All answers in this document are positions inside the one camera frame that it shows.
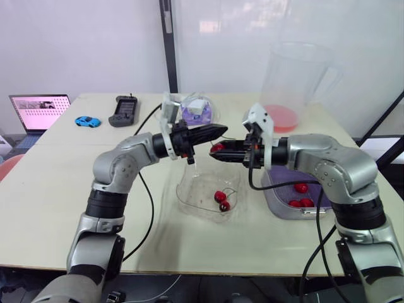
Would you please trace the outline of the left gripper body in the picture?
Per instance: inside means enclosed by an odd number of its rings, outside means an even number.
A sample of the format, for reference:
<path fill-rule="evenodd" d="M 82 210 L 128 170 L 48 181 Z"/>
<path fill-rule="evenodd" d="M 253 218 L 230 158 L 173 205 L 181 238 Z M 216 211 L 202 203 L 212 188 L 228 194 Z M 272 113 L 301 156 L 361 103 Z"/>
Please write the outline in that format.
<path fill-rule="evenodd" d="M 190 130 L 185 121 L 179 121 L 173 125 L 170 138 L 175 155 L 186 158 L 189 165 L 194 164 L 194 148 Z"/>

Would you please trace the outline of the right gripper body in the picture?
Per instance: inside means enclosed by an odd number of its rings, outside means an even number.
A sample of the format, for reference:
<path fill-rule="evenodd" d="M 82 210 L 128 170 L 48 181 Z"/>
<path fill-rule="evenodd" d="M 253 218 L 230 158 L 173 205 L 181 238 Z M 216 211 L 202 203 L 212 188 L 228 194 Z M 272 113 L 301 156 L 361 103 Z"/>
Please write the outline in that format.
<path fill-rule="evenodd" d="M 263 139 L 254 133 L 248 133 L 242 143 L 244 156 L 243 166 L 248 169 L 260 169 L 264 166 Z"/>

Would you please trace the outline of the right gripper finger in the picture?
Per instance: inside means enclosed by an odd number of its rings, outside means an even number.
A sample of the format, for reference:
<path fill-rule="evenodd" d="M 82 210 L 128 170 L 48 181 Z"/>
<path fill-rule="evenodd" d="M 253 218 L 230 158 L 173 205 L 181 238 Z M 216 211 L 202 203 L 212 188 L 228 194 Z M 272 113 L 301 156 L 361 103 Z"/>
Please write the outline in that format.
<path fill-rule="evenodd" d="M 215 160 L 230 163 L 242 163 L 244 161 L 245 154 L 246 153 L 244 151 L 233 150 L 218 150 L 209 153 L 209 155 Z"/>
<path fill-rule="evenodd" d="M 247 145 L 244 140 L 222 140 L 224 150 L 228 151 L 246 151 Z"/>

